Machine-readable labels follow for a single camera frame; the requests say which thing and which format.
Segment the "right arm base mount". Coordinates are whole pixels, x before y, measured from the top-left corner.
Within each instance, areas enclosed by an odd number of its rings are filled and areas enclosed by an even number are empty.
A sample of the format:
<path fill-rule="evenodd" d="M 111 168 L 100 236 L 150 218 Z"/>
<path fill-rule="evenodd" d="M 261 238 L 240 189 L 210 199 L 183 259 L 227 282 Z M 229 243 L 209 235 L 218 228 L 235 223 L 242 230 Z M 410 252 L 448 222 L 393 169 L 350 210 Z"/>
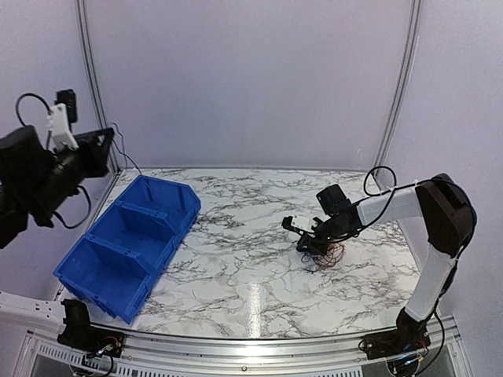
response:
<path fill-rule="evenodd" d="M 364 335 L 358 348 L 369 360 L 409 353 L 431 345 L 427 323 L 433 313 L 423 320 L 414 320 L 404 308 L 396 319 L 396 328 Z"/>

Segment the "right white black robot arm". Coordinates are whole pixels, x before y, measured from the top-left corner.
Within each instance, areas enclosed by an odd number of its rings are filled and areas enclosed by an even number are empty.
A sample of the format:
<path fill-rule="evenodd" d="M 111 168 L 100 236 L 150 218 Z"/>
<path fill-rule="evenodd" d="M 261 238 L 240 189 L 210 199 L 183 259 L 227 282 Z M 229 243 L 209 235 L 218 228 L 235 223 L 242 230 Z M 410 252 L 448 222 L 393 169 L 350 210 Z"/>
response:
<path fill-rule="evenodd" d="M 381 344 L 398 352 L 418 342 L 440 299 L 449 290 L 457 264 L 475 233 L 477 215 L 466 192 L 448 174 L 351 202 L 339 185 L 318 193 L 327 220 L 289 216 L 282 226 L 299 234 L 297 251 L 313 257 L 358 236 L 368 228 L 404 218 L 422 218 L 428 234 L 428 256 L 412 296 L 401 309 L 396 329 Z"/>

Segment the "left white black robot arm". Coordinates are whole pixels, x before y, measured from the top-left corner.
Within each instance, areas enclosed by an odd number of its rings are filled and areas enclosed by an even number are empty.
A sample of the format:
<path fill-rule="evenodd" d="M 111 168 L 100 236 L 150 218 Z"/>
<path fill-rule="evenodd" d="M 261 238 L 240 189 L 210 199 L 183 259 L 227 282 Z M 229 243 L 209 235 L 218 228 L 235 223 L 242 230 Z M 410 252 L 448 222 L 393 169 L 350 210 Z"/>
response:
<path fill-rule="evenodd" d="M 85 189 L 87 178 L 108 173 L 112 128 L 75 136 L 74 147 L 44 148 L 34 126 L 22 126 L 1 139 L 1 245 L 7 246 L 33 218 L 52 228 L 60 205 Z M 60 344 L 95 351 L 107 334 L 90 323 L 86 305 L 75 299 L 60 303 L 1 293 L 1 319 L 13 324 L 57 333 Z"/>

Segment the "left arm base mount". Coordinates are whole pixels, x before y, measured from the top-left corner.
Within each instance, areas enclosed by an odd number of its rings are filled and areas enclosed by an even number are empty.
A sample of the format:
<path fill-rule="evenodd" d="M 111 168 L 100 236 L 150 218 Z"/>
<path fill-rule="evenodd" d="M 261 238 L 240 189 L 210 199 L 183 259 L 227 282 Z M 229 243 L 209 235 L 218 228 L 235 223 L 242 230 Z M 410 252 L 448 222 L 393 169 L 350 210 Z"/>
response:
<path fill-rule="evenodd" d="M 124 333 L 94 327 L 84 302 L 64 299 L 64 329 L 57 336 L 57 342 L 74 349 L 88 352 L 92 357 L 102 355 L 114 358 L 123 352 Z"/>

